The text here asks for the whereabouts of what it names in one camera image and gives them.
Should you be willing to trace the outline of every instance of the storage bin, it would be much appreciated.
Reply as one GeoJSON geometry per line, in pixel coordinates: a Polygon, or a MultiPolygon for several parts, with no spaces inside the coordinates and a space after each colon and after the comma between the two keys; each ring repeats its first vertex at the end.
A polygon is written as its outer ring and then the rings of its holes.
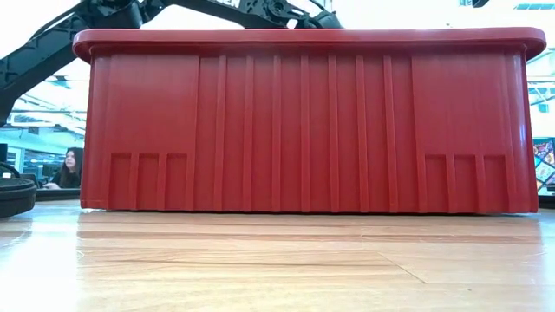
{"type": "Polygon", "coordinates": [[[82,207],[535,212],[539,29],[94,29],[82,207]]]}

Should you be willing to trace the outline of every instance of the woman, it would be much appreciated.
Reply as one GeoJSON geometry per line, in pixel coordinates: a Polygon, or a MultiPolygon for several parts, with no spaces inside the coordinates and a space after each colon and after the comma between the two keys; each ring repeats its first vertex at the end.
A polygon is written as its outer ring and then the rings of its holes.
{"type": "Polygon", "coordinates": [[[63,166],[50,183],[44,188],[59,190],[62,188],[79,188],[81,186],[81,169],[83,160],[83,149],[71,147],[66,152],[66,159],[63,166]]]}

